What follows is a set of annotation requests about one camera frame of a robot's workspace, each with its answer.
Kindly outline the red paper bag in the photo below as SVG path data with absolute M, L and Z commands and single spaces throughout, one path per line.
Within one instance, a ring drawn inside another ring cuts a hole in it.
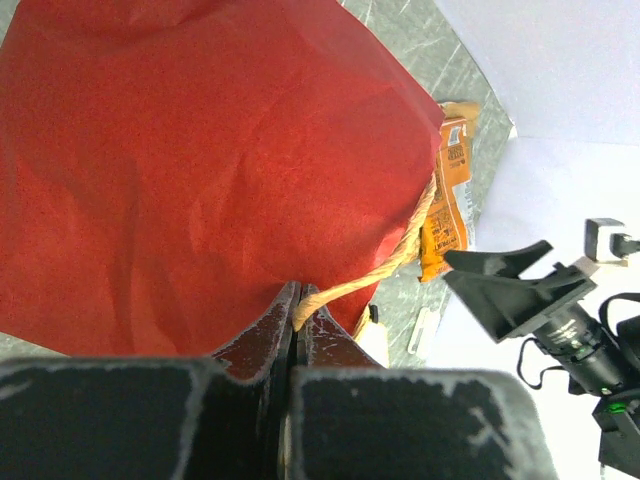
M 335 1 L 21 1 L 1 46 L 1 329 L 198 355 L 359 278 L 443 113 Z

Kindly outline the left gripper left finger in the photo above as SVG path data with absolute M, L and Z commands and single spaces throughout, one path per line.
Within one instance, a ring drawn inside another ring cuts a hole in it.
M 277 478 L 299 298 L 287 284 L 209 355 L 4 361 L 2 477 Z

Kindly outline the orange striped snack packet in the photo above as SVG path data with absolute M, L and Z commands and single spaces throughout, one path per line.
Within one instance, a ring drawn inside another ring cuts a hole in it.
M 471 139 L 464 117 L 447 118 L 436 153 L 436 192 L 421 231 L 422 283 L 449 270 L 444 254 L 475 242 L 471 198 Z

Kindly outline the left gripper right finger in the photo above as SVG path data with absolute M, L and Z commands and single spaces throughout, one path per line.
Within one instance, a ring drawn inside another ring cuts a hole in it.
M 531 396 L 487 370 L 387 369 L 327 308 L 298 333 L 291 479 L 553 479 Z

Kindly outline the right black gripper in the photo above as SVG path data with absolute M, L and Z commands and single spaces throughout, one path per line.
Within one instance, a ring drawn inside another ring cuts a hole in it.
M 557 263 L 539 279 L 512 279 L 552 249 L 541 240 L 508 252 L 450 250 L 444 260 L 453 271 L 444 280 L 494 342 L 529 335 L 557 361 L 539 376 L 566 372 L 571 395 L 614 395 L 637 387 L 639 357 L 609 326 L 609 303 L 601 304 L 597 317 L 580 305 L 626 264 Z

